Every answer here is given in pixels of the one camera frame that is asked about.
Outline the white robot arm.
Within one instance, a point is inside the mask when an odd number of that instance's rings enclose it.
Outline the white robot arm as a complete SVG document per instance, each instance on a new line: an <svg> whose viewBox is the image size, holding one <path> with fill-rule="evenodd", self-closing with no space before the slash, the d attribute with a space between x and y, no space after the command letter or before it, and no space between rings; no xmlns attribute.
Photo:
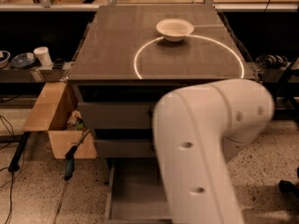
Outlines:
<svg viewBox="0 0 299 224"><path fill-rule="evenodd" d="M245 224L226 162L273 114L270 92L247 79L190 86L160 99L152 129L174 224Z"/></svg>

